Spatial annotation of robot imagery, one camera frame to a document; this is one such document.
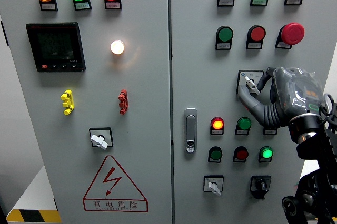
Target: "robotic arm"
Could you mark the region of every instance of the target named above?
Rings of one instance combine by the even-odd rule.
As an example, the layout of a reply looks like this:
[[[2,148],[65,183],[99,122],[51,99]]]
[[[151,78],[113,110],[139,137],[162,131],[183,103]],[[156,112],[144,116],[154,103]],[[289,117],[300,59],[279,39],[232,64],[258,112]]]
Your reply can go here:
[[[262,126],[288,126],[292,141],[298,144],[298,156],[317,160],[320,166],[301,178],[295,197],[283,198],[286,218],[289,224],[307,223],[304,212],[309,212],[319,224],[333,224],[332,216],[337,216],[337,104],[326,96],[332,103],[329,111],[320,84],[303,69],[268,68],[257,89],[261,92],[270,79],[271,105],[260,103],[243,85],[238,87],[239,100]]]

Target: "electrical control cabinet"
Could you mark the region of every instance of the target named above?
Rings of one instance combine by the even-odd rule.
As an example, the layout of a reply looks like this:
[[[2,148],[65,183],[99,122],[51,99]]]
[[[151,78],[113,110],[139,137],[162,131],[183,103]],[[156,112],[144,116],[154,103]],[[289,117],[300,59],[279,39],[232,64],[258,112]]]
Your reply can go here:
[[[303,160],[287,128],[264,135],[263,127],[237,99],[238,72],[256,70],[251,78],[257,81],[268,67],[303,67],[316,72],[324,85],[336,45],[337,0],[303,0],[302,5],[267,0],[267,5],[255,6],[251,0],[235,0],[234,6],[225,7],[217,1],[171,0],[175,223],[286,223],[281,201],[294,195]],[[280,29],[293,22],[303,25],[303,39],[291,49],[275,48]],[[265,34],[249,34],[255,25]],[[219,35],[220,27],[225,28]],[[247,35],[252,48],[259,43],[260,49],[247,49]],[[219,39],[225,49],[215,48]],[[270,104],[269,90],[266,86],[256,98]],[[184,148],[187,108],[198,115],[193,153]],[[210,134],[214,117],[224,120],[223,135]],[[239,126],[240,134],[235,134]],[[213,146],[221,148],[221,162],[208,162]],[[246,150],[238,151],[239,146]],[[268,158],[259,162],[266,146],[273,152],[268,149],[264,152]],[[204,177],[212,175],[224,177],[219,197],[211,189],[203,190]],[[270,176],[265,182],[256,179],[251,188],[267,192],[265,199],[255,199],[250,192],[253,176]]]
[[[122,9],[113,9],[113,0],[90,0],[91,9],[89,0],[57,0],[57,11],[43,11],[51,3],[0,0],[64,224],[172,223],[169,0],[118,1]],[[85,71],[57,72],[78,62],[56,60],[70,47],[72,35],[49,30],[40,37],[36,32],[43,44],[37,51],[58,55],[43,54],[39,68],[48,72],[38,72],[26,30],[27,24],[36,23],[77,23]],[[115,40],[123,42],[122,54],[112,53]],[[71,53],[68,59],[76,57]],[[127,103],[122,90],[127,91]]]
[[[303,67],[324,85],[336,5],[0,0],[63,223],[285,223],[281,200],[303,161],[287,128],[249,114],[237,85],[255,81],[265,104],[269,86],[253,86],[268,67]],[[26,25],[66,23],[83,65],[54,29],[33,32],[34,60]]]

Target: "yellow black striped tape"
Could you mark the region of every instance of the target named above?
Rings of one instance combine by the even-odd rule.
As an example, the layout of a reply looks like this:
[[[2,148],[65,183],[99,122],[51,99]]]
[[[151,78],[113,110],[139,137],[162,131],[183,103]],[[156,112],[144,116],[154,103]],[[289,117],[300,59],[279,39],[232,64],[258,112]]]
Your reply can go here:
[[[11,222],[41,222],[41,223],[62,223],[57,210],[24,210],[13,209],[7,216],[7,221]]]

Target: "red push button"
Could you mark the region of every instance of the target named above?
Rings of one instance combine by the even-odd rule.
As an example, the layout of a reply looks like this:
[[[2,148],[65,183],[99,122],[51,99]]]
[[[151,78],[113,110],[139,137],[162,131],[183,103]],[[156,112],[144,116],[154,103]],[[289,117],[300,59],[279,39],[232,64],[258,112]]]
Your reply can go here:
[[[299,23],[289,23],[285,25],[281,32],[282,41],[286,44],[298,44],[304,37],[304,27]]]
[[[237,154],[236,157],[238,160],[245,160],[248,157],[248,152],[245,150],[240,150]]]
[[[255,42],[261,41],[265,37],[265,29],[263,27],[255,27],[251,30],[251,38]]]
[[[238,146],[234,151],[233,162],[246,162],[248,150],[244,146]]]

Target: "digital meter display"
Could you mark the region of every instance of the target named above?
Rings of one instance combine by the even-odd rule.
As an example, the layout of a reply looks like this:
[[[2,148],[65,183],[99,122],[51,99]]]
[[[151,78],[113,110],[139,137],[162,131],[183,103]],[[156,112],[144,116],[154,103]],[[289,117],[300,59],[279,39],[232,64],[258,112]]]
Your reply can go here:
[[[78,23],[30,23],[26,28],[38,72],[85,70]]]
[[[37,39],[44,59],[74,59],[68,33],[37,33]]]

